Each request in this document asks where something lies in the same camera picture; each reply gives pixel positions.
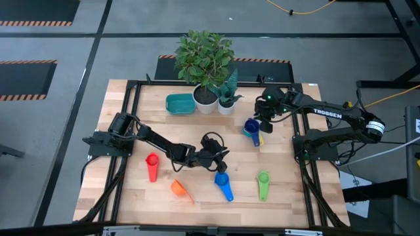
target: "green measuring cup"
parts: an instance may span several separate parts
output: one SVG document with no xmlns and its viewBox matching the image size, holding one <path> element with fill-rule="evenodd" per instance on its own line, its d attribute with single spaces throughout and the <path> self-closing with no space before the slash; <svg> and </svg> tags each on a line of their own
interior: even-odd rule
<svg viewBox="0 0 420 236">
<path fill-rule="evenodd" d="M 265 170 L 262 170 L 258 176 L 258 185 L 260 188 L 260 201 L 266 201 L 268 195 L 268 186 L 270 185 L 270 175 Z"/>
</svg>

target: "teal bowl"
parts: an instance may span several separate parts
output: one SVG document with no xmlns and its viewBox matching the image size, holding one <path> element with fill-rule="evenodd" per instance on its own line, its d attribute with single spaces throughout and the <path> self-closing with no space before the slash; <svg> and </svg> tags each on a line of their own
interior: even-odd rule
<svg viewBox="0 0 420 236">
<path fill-rule="evenodd" d="M 196 103 L 192 94 L 171 94 L 166 97 L 166 110 L 171 115 L 193 114 L 196 110 Z"/>
</svg>

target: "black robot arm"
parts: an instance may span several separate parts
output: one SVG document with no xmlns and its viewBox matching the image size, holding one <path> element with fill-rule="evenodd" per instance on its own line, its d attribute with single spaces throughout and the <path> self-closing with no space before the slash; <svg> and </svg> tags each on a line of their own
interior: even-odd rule
<svg viewBox="0 0 420 236">
<path fill-rule="evenodd" d="M 130 127 L 136 127 L 137 133 L 134 134 Z M 123 150 L 133 140 L 140 140 L 158 148 L 166 154 L 173 163 L 180 164 L 181 167 L 173 169 L 178 172 L 182 167 L 204 167 L 209 171 L 223 173 L 227 165 L 223 157 L 229 153 L 220 135 L 215 132 L 208 132 L 201 139 L 201 148 L 196 151 L 196 147 L 188 144 L 174 144 L 166 138 L 154 132 L 149 126 L 140 122 L 140 119 L 128 113 L 117 113 L 107 132 L 101 132 L 101 136 L 84 138 L 83 141 L 89 145 L 100 144 L 109 148 Z M 222 145 L 217 140 L 208 137 L 208 134 L 215 134 L 222 140 Z M 210 169 L 215 162 L 217 168 Z"/>
<path fill-rule="evenodd" d="M 279 87 L 267 87 L 255 101 L 256 119 L 261 120 L 261 130 L 272 132 L 272 124 L 283 121 L 292 113 L 314 113 L 325 117 L 332 117 L 346 121 L 350 127 L 320 131 L 309 129 L 305 136 L 296 136 L 294 145 L 307 153 L 307 159 L 333 161 L 336 156 L 331 154 L 330 143 L 344 141 L 358 141 L 365 144 L 379 142 L 385 130 L 385 124 L 374 114 L 367 112 L 360 103 L 360 92 L 357 91 L 358 101 L 352 106 L 330 104 L 314 100 L 309 95 L 289 90 L 286 93 Z M 273 121 L 277 115 L 290 112 L 283 119 Z"/>
</svg>

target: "yellow cable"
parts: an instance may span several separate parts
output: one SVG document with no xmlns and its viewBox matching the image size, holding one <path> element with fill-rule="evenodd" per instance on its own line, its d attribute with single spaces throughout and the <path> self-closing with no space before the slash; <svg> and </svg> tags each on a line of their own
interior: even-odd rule
<svg viewBox="0 0 420 236">
<path fill-rule="evenodd" d="M 370 107 L 370 106 L 373 106 L 373 105 L 375 105 L 375 104 L 378 104 L 379 102 L 383 102 L 383 101 L 385 101 L 385 100 L 388 100 L 388 99 L 390 99 L 390 98 L 395 98 L 396 96 L 403 95 L 403 94 L 405 94 L 405 93 L 407 93 L 407 92 L 409 92 L 409 91 L 411 91 L 411 90 L 414 90 L 414 89 L 416 89 L 416 88 L 419 88 L 419 87 L 420 87 L 420 85 L 417 85 L 416 87 L 412 87 L 411 89 L 405 90 L 404 92 L 400 92 L 400 93 L 398 93 L 398 94 L 394 94 L 394 95 L 391 95 L 391 96 L 387 96 L 386 98 L 382 98 L 382 99 L 380 99 L 380 100 L 378 100 L 378 101 L 376 101 L 376 102 L 372 102 L 371 104 L 366 105 L 366 106 L 365 106 L 365 108 L 368 108 L 368 107 Z"/>
<path fill-rule="evenodd" d="M 271 2 L 270 0 L 266 0 L 266 1 L 268 1 L 268 2 L 269 2 L 269 3 L 271 3 L 271 4 L 273 4 L 274 6 L 276 6 L 277 8 L 279 8 L 280 10 L 282 10 L 282 11 L 284 11 L 284 12 L 289 13 L 289 10 L 286 10 L 286 9 L 282 8 L 281 6 L 279 6 L 279 5 L 277 5 L 277 4 L 273 3 L 273 2 Z M 332 0 L 332 1 L 330 1 L 329 3 L 325 4 L 324 6 L 322 6 L 322 7 L 318 8 L 318 9 L 316 9 L 316 10 L 312 10 L 312 11 L 310 11 L 310 12 L 295 12 L 295 11 L 293 11 L 293 14 L 312 14 L 312 13 L 315 13 L 315 12 L 317 12 L 317 11 L 319 11 L 319 10 L 322 10 L 324 7 L 327 7 L 328 5 L 330 5 L 330 4 L 332 4 L 332 3 L 334 3 L 335 1 L 336 1 L 336 0 Z"/>
</svg>

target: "orange measuring cup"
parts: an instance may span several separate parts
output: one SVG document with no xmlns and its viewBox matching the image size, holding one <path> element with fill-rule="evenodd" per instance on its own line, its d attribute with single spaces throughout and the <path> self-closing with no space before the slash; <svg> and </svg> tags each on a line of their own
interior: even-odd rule
<svg viewBox="0 0 420 236">
<path fill-rule="evenodd" d="M 194 200 L 192 200 L 192 197 L 190 196 L 190 194 L 184 189 L 184 187 L 182 186 L 180 182 L 178 182 L 178 180 L 173 181 L 173 183 L 171 184 L 171 189 L 172 189 L 172 192 L 178 196 L 183 196 L 184 194 L 187 194 L 189 198 L 191 199 L 191 203 L 194 205 Z"/>
</svg>

